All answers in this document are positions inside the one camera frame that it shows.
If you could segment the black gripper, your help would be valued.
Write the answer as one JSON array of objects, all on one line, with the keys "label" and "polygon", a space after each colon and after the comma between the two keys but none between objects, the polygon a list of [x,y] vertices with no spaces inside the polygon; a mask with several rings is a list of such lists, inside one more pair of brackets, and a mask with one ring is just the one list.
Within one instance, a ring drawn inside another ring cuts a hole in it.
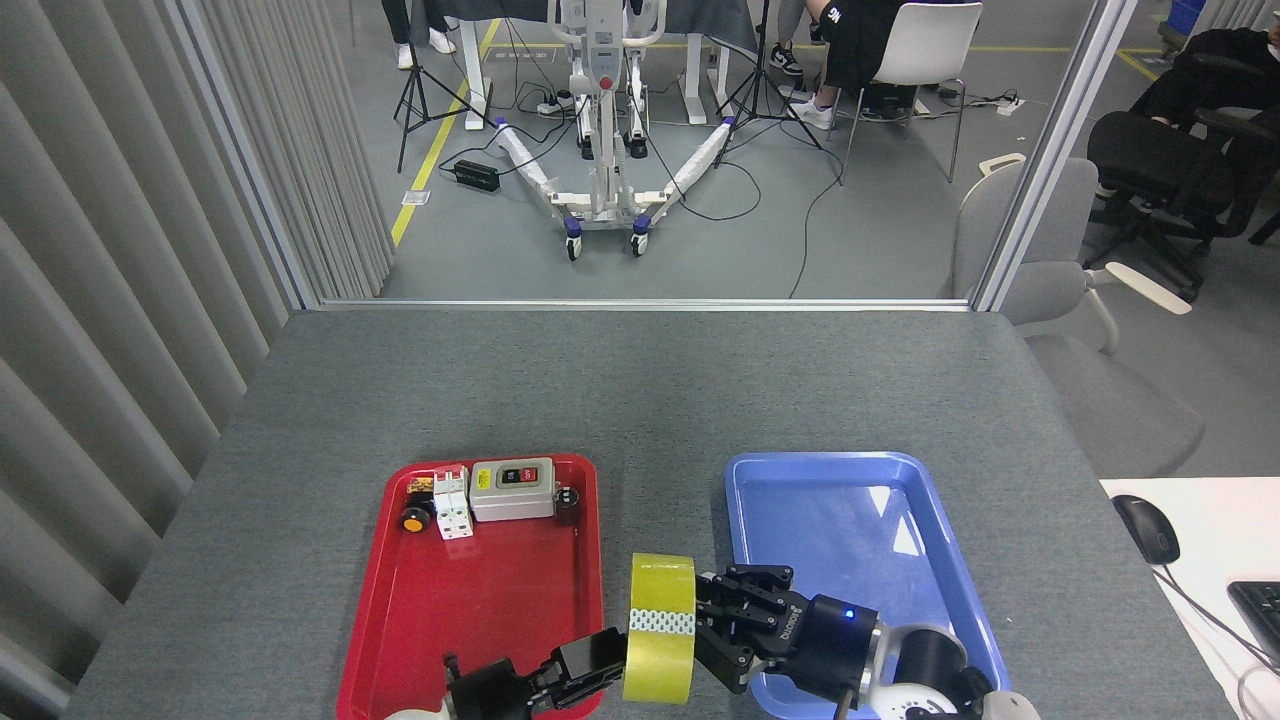
[{"label": "black gripper", "polygon": [[562,644],[556,650],[559,682],[536,684],[502,657],[462,674],[457,655],[445,656],[445,710],[452,719],[534,719],[572,708],[621,679],[628,638],[616,626]]},{"label": "black gripper", "polygon": [[879,612],[817,594],[797,621],[792,582],[787,565],[728,565],[698,577],[695,660],[741,694],[753,676],[790,656],[790,679],[800,691],[833,703],[851,691],[858,701]]}]

